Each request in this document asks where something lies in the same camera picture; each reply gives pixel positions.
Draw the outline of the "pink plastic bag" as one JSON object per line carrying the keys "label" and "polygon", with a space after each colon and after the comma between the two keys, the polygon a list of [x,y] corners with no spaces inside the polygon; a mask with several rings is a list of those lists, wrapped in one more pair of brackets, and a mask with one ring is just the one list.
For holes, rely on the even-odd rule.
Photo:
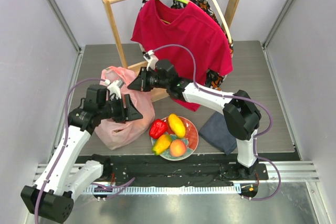
{"label": "pink plastic bag", "polygon": [[[137,74],[134,71],[122,67],[110,66],[101,72],[101,78],[110,82],[108,89],[111,97],[121,101],[125,109],[124,117],[104,119],[95,129],[99,139],[111,150],[128,145],[138,139],[155,119],[150,93],[128,88],[128,85],[136,77]],[[128,115],[127,98],[142,115],[141,119],[131,120]]]}

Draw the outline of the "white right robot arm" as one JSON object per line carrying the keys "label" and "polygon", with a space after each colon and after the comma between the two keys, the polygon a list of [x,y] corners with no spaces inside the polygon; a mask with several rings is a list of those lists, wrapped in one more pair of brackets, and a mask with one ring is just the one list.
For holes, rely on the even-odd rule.
{"label": "white right robot arm", "polygon": [[245,91],[227,93],[194,83],[180,77],[168,60],[158,61],[154,70],[141,67],[128,88],[142,92],[165,89],[172,99],[196,103],[222,114],[229,133],[236,139],[239,177],[250,179],[255,175],[258,165],[255,141],[261,114]]}

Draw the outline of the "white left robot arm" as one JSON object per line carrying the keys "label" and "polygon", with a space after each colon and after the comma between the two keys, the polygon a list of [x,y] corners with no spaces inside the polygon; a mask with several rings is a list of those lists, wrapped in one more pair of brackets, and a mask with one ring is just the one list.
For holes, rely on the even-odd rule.
{"label": "white left robot arm", "polygon": [[116,123],[142,119],[129,94],[121,95],[119,87],[92,84],[67,119],[62,140],[47,167],[32,186],[20,194],[28,211],[39,218],[64,223],[77,198],[95,180],[107,181],[112,174],[110,161],[93,156],[74,175],[71,170],[84,145],[102,120]]}

